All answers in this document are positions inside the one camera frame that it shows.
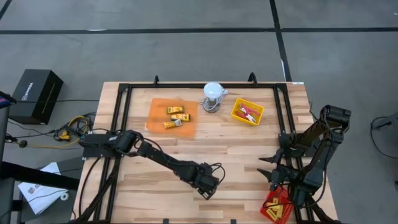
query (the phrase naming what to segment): gray floor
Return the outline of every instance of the gray floor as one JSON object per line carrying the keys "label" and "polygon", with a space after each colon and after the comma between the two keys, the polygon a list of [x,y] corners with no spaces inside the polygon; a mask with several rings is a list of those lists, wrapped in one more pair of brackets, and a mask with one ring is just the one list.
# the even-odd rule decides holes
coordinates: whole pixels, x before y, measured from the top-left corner
{"label": "gray floor", "polygon": [[[0,7],[5,0],[0,0]],[[277,0],[282,27],[398,27],[397,1]],[[266,0],[13,0],[0,29],[129,29],[272,27]],[[351,128],[328,169],[339,219],[396,223],[397,160],[376,151],[374,117],[398,111],[398,32],[284,34],[292,79],[305,82],[313,110],[352,110]],[[105,81],[283,81],[275,34],[0,35],[0,89],[12,93],[26,68],[52,69],[65,82],[61,99],[98,99]],[[48,126],[95,111],[97,103],[58,103]],[[9,125],[8,132],[29,132]],[[398,156],[389,128],[375,133],[379,147]],[[54,144],[51,138],[31,143]],[[81,155],[81,150],[19,149],[4,160],[29,167]],[[60,210],[68,218],[69,208]]]}

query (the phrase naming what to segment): yellow basket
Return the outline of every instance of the yellow basket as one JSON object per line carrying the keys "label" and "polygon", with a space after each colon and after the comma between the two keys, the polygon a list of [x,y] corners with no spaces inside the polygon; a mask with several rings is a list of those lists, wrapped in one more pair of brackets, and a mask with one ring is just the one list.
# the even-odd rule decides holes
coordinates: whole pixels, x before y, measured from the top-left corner
{"label": "yellow basket", "polygon": [[[238,115],[236,114],[236,111],[240,111],[240,112],[241,112],[241,110],[239,109],[239,107],[241,106],[242,103],[243,103],[247,108],[252,109],[252,110],[256,110],[256,111],[260,114],[260,115],[256,115],[256,114],[254,114],[254,113],[249,113],[249,114],[256,120],[255,123],[249,121],[248,119],[241,118],[240,116],[238,116]],[[233,110],[232,110],[232,112],[231,112],[231,115],[232,115],[232,117],[233,117],[234,119],[236,119],[236,120],[238,120],[238,121],[242,121],[242,122],[244,122],[244,123],[246,123],[246,124],[250,124],[250,125],[255,126],[255,125],[259,125],[259,124],[260,124],[260,120],[261,120],[261,117],[262,117],[262,113],[263,113],[263,112],[264,112],[264,108],[263,108],[262,106],[257,105],[257,104],[252,103],[252,102],[249,102],[249,101],[244,100],[244,99],[242,99],[242,98],[238,98],[238,99],[236,99],[236,102],[235,102],[234,108],[233,108]]]}

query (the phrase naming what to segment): orange cloth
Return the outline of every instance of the orange cloth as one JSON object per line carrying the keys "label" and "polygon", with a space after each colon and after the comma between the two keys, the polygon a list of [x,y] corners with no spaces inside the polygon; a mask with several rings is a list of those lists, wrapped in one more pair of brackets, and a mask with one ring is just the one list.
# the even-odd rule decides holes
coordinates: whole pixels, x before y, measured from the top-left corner
{"label": "orange cloth", "polygon": [[[190,114],[191,121],[183,121],[180,127],[165,129],[163,122],[171,121],[171,114],[167,114],[167,107],[169,106],[183,106],[183,113]],[[196,101],[154,98],[150,104],[146,127],[153,133],[194,137],[197,118],[198,102]]]}

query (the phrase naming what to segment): red packaging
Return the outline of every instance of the red packaging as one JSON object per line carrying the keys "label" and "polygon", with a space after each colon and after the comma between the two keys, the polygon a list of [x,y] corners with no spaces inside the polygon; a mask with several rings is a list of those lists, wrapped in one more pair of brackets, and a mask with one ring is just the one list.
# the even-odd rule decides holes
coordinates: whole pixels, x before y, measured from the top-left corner
{"label": "red packaging", "polygon": [[[275,204],[282,205],[264,208]],[[287,190],[278,186],[277,190],[269,192],[267,200],[264,202],[264,206],[261,208],[260,212],[276,224],[286,224],[290,214],[292,213],[293,207],[294,206],[289,200]]]}

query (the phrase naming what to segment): wooden tabletop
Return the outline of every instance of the wooden tabletop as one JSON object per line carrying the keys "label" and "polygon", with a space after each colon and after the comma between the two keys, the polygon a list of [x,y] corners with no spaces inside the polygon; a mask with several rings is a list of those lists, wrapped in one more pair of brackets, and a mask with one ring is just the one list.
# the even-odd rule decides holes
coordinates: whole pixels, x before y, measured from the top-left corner
{"label": "wooden tabletop", "polygon": [[[118,82],[104,83],[95,128],[110,129],[118,85]],[[287,83],[287,86],[296,130],[304,131],[313,123],[308,112],[305,87],[294,83]],[[289,130],[283,95],[279,95],[286,130]],[[228,89],[228,95],[216,113],[207,113],[199,106],[194,139],[154,134],[146,130],[145,123],[153,98],[198,101],[202,96],[203,90],[196,88],[136,88],[132,92],[127,129],[139,131],[144,137],[157,141],[166,153],[176,159],[209,164],[221,162],[226,177],[214,196],[205,200],[171,170],[149,159],[125,157],[119,170],[112,223],[161,223],[164,218],[170,219],[171,223],[229,223],[231,219],[237,219],[238,223],[272,223],[259,212],[269,193],[269,183],[256,170],[271,171],[275,164],[259,161],[258,158],[273,156],[279,147],[277,135],[280,129],[272,89]],[[231,117],[236,98],[244,98],[264,107],[259,126],[248,126]],[[121,121],[122,112],[123,108],[120,109],[118,121]],[[94,160],[91,158],[85,162],[77,195],[80,195],[83,180]],[[98,192],[103,161],[101,159],[95,165],[89,176],[83,194],[83,210]],[[306,165],[310,160],[304,159],[303,162]],[[215,176],[221,177],[222,171],[217,170]],[[78,199],[74,206],[77,215]],[[101,218],[105,216],[107,201],[108,195],[105,195]],[[337,219],[328,182],[319,205],[327,215]],[[295,223],[294,213],[289,223]]]}

